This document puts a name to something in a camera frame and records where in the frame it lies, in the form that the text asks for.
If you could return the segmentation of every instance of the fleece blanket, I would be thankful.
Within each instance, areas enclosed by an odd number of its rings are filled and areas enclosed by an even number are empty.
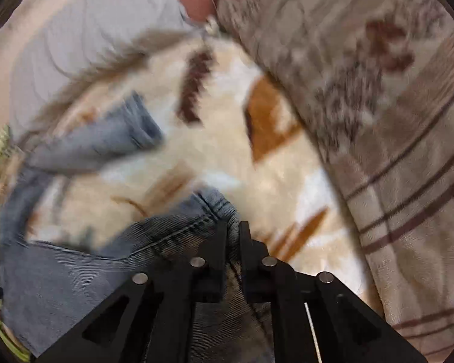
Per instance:
[[[385,317],[454,347],[454,20],[437,0],[220,0],[281,82],[359,229]]]
[[[67,160],[49,157],[59,138],[102,118],[133,90],[164,135],[160,149],[74,177]],[[58,174],[27,222],[30,242],[95,252],[132,222],[210,185],[272,254],[305,273],[339,274],[377,307],[350,218],[316,149],[283,93],[232,41],[184,41],[114,81],[97,83],[41,146],[47,157],[35,151],[28,163]],[[25,157],[17,151],[1,174],[0,208]]]

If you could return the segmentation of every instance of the brown striped blanket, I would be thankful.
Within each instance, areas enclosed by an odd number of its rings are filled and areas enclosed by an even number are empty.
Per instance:
[[[220,0],[347,201],[386,320],[454,346],[454,20],[437,0]]]

